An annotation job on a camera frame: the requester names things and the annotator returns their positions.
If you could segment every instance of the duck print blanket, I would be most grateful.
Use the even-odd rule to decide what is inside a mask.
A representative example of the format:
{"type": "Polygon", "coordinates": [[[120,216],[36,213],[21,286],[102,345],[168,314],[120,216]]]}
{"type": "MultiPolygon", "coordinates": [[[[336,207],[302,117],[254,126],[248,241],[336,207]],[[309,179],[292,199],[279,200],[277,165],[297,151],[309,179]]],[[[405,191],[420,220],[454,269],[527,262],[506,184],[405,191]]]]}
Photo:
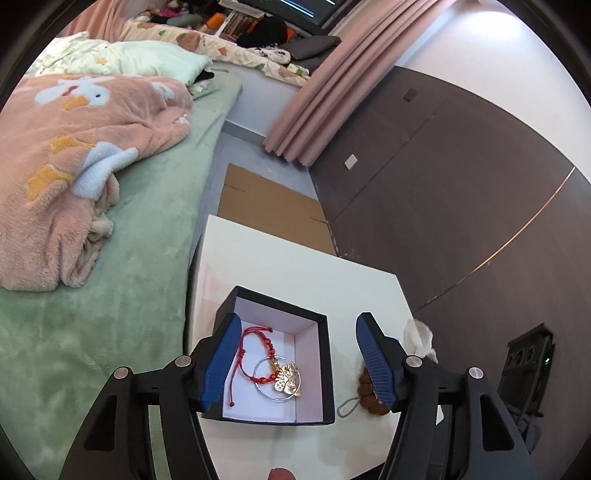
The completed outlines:
{"type": "Polygon", "coordinates": [[[187,88],[162,77],[26,77],[0,113],[0,287],[80,287],[113,232],[114,172],[189,133],[187,88]]]}

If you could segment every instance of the gold pendant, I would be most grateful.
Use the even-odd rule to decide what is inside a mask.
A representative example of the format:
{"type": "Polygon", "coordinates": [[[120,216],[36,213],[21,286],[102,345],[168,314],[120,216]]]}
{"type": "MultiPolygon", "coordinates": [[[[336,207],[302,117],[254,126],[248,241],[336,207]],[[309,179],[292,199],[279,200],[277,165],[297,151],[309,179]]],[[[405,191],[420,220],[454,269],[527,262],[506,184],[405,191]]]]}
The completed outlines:
{"type": "Polygon", "coordinates": [[[283,392],[287,395],[301,397],[301,392],[299,392],[298,385],[296,383],[296,375],[299,377],[300,373],[298,372],[295,364],[290,363],[288,365],[283,365],[282,367],[279,367],[278,370],[275,370],[275,373],[277,373],[275,390],[278,392],[283,392]]]}

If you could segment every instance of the dark brown wardrobe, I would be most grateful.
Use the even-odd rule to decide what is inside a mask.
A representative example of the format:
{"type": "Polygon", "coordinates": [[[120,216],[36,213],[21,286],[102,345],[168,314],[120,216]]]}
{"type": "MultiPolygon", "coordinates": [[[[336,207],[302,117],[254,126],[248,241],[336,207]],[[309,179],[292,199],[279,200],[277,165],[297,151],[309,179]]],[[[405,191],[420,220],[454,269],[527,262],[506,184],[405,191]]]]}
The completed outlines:
{"type": "Polygon", "coordinates": [[[573,169],[501,108],[399,67],[311,168],[338,255],[397,275],[444,367],[498,385],[509,340],[554,332],[540,480],[591,433],[591,186],[573,169]]]}

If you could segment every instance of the white table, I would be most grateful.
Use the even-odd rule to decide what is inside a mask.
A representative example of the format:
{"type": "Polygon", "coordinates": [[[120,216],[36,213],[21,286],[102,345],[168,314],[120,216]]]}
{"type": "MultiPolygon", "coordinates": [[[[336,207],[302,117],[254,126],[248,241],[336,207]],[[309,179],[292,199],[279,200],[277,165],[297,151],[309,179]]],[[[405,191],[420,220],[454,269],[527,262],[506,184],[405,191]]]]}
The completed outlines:
{"type": "MultiPolygon", "coordinates": [[[[386,335],[400,340],[413,318],[395,275],[215,216],[207,220],[197,254],[191,349],[212,334],[216,311],[236,285],[325,314],[336,405],[356,395],[362,365],[357,316],[371,312],[386,335]]],[[[201,426],[220,480],[266,480],[276,467],[297,480],[348,480],[385,460],[398,417],[375,417],[358,407],[328,426],[204,419],[201,426]]]]}

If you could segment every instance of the blue gripper pad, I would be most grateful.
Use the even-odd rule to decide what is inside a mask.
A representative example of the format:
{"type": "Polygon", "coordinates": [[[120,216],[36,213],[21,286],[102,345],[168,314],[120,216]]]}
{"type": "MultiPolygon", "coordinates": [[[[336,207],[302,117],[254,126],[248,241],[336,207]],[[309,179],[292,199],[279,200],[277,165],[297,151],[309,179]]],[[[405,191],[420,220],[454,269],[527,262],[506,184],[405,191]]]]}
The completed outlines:
{"type": "Polygon", "coordinates": [[[362,315],[357,317],[355,335],[363,361],[374,385],[375,395],[380,402],[392,409],[397,400],[396,393],[394,393],[394,376],[362,315]]]}
{"type": "Polygon", "coordinates": [[[207,370],[205,370],[203,392],[199,397],[199,411],[208,411],[212,404],[222,396],[226,377],[234,363],[241,336],[242,321],[238,315],[234,314],[207,366],[207,370]]]}

